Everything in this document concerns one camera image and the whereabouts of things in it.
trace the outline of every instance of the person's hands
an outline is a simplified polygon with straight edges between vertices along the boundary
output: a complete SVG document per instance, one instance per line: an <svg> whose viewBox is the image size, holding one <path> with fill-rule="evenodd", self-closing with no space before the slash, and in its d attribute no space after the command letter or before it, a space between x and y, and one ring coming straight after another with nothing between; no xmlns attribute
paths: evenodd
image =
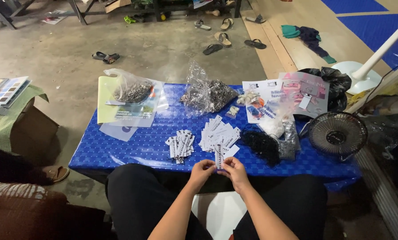
<svg viewBox="0 0 398 240"><path fill-rule="evenodd" d="M209 159L196 163L193 166L192 173L186 187L191 188L193 194L197 194L215 169L217 169L215 162Z"/></svg>
<svg viewBox="0 0 398 240"><path fill-rule="evenodd" d="M243 164L235 157L224 159L221 164L225 171L218 171L218 174L230 178L233 183L234 190L242 196L245 190L252 188L251 183L246 175L246 170Z"/></svg>

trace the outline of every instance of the yellow paper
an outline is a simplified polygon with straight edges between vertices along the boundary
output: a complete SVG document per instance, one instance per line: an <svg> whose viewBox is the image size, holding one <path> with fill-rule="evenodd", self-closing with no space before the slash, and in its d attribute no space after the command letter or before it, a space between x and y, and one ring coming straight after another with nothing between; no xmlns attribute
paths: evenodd
<svg viewBox="0 0 398 240"><path fill-rule="evenodd" d="M118 106L106 105L106 101L114 100L108 88L116 89L117 82L115 77L101 76L98 78L98 105L97 105L97 123L111 123L115 122L115 115Z"/></svg>

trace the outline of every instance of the fan grille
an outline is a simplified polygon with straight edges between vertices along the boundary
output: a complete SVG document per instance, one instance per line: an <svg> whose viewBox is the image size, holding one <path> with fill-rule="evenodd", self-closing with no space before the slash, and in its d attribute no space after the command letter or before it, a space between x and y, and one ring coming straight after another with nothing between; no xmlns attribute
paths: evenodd
<svg viewBox="0 0 398 240"><path fill-rule="evenodd" d="M315 118L308 130L312 146L331 155L348 156L365 145L365 124L349 113L328 112Z"/></svg>

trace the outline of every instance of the desk fan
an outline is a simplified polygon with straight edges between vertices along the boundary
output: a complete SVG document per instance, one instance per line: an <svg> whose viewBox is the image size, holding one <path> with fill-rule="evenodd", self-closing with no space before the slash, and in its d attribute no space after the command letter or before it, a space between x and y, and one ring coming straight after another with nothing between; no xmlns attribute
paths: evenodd
<svg viewBox="0 0 398 240"><path fill-rule="evenodd" d="M365 63L346 61L332 66L342 74L347 74L351 78L351 88L347 90L349 94L356 95L362 91L374 88L381 81L381 76L372 68L381 60L388 49L398 40L398 29L385 41L385 43L372 55Z"/></svg>
<svg viewBox="0 0 398 240"><path fill-rule="evenodd" d="M318 151L346 161L365 146L368 130L356 116L346 112L327 112L306 123L299 137L308 132L311 145Z"/></svg>

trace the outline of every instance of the dark cloth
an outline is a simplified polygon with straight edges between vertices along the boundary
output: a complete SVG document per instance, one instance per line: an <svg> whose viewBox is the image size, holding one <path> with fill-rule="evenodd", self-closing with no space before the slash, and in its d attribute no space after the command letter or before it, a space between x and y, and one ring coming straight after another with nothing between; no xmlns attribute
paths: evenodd
<svg viewBox="0 0 398 240"><path fill-rule="evenodd" d="M106 196L119 240L145 240L177 197L140 164L117 167L107 178ZM263 193L262 198L300 240L323 238L327 192L312 175L295 175ZM233 230L234 240L257 240L248 212ZM191 212L186 240L212 239Z"/></svg>
<svg viewBox="0 0 398 240"><path fill-rule="evenodd" d="M0 150L0 182L51 185L41 168L33 166L23 156L15 156Z"/></svg>
<svg viewBox="0 0 398 240"><path fill-rule="evenodd" d="M305 43L305 45L307 45L310 50L315 52L321 58L329 56L328 52L319 47L320 40L317 38L317 35L319 35L318 30L306 26L295 26L295 29L301 32L298 37Z"/></svg>

